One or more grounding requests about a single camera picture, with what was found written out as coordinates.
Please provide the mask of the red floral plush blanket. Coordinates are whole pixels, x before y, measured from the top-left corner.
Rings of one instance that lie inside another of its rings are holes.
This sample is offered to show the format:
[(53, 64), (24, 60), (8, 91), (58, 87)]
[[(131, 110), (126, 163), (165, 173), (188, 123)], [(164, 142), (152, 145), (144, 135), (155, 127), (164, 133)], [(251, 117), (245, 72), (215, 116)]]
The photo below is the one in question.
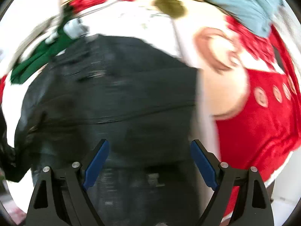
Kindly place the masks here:
[[(13, 0), (1, 19), (2, 69), (5, 53), (18, 47), (35, 27), (74, 7), (74, 18), (109, 0)], [(177, 21), (190, 19), (196, 60), (204, 64), (209, 113), (216, 125), (220, 154), (232, 168), (258, 169), (265, 186), (273, 183), (300, 147), (300, 90), (295, 63), (281, 31), (280, 15), (290, 16), (286, 1), (274, 14), (268, 37), (259, 37), (227, 11), (207, 0), (119, 0), (148, 5)], [(210, 191), (199, 180), (200, 212)]]

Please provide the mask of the black zippered jacket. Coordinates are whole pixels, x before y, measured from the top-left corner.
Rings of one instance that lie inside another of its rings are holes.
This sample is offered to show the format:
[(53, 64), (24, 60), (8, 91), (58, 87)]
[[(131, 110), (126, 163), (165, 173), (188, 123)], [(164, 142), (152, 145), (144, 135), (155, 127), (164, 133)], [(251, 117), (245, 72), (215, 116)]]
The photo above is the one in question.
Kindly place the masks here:
[(201, 71), (137, 38), (82, 37), (29, 86), (1, 168), (18, 182), (81, 161), (106, 139), (109, 156), (89, 198), (105, 225), (195, 225), (199, 187), (189, 145), (201, 139)]

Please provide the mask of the green white fleece jacket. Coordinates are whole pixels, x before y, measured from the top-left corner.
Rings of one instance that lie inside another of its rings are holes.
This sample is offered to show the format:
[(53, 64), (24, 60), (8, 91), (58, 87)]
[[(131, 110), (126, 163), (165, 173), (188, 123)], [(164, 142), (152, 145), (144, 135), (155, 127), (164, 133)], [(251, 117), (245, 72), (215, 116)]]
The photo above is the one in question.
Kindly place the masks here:
[(88, 29), (79, 18), (74, 18), (74, 7), (66, 4), (63, 7), (63, 17), (59, 25), (49, 36), (41, 41), (18, 66), (14, 67), (10, 76), (12, 84), (23, 84), (49, 60), (86, 35)]

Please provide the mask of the white quilted sheet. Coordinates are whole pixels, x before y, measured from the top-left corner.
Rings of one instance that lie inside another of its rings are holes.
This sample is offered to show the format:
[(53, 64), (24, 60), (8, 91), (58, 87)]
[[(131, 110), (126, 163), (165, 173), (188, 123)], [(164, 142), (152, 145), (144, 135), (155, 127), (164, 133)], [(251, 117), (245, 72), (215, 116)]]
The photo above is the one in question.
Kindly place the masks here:
[[(33, 50), (46, 38), (56, 35), (59, 19), (57, 16), (44, 21), (29, 33), (18, 47), (4, 54), (2, 69), (4, 87), (2, 109), (8, 126), (8, 144), (14, 146), (15, 130), (21, 116), (21, 105), (29, 85), (35, 80), (42, 68), (33, 73), (23, 84), (10, 80), (13, 66), (20, 66)], [(103, 34), (108, 36), (135, 37), (162, 51), (178, 57), (186, 65), (198, 70), (197, 109), (191, 126), (193, 138), (201, 140), (205, 148), (215, 155), (220, 154), (216, 125), (209, 113), (207, 77), (204, 64), (196, 60), (192, 44), (192, 23), (190, 19), (173, 20), (159, 10), (136, 2), (109, 0), (80, 12), (67, 25), (74, 33), (79, 27), (88, 28), (87, 35)]]

